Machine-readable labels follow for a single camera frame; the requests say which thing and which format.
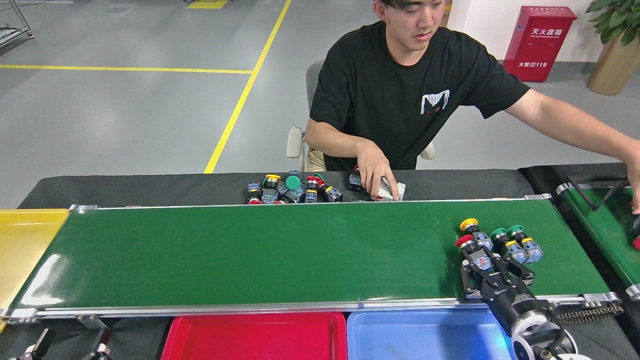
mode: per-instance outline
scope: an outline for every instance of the fire extinguisher box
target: fire extinguisher box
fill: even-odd
[[[575,19],[566,6],[521,7],[504,68],[521,81],[546,81]]]

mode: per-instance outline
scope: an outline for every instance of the green conveyor belt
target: green conveyor belt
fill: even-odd
[[[609,289],[548,200],[72,212],[12,308],[462,299],[458,226],[523,225],[536,295]]]
[[[599,204],[609,189],[583,190]],[[576,189],[566,190],[561,195],[625,285],[640,285],[640,251],[632,245],[635,238],[632,223],[637,216],[631,214],[629,206],[631,189],[615,193],[598,211],[593,211]]]

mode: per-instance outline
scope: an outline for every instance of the blue tray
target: blue tray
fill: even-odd
[[[349,360],[506,360],[511,339],[489,309],[351,313]]]

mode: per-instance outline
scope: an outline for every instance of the chair armrest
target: chair armrest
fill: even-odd
[[[420,153],[420,157],[425,160],[431,160],[436,157],[436,150],[433,147],[433,142],[430,142],[429,145],[424,148],[424,150]]]
[[[287,137],[287,157],[299,158],[302,155],[303,132],[299,127],[292,127]]]

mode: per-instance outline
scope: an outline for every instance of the yellow tray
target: yellow tray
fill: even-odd
[[[0,309],[11,305],[67,215],[67,209],[0,210]]]

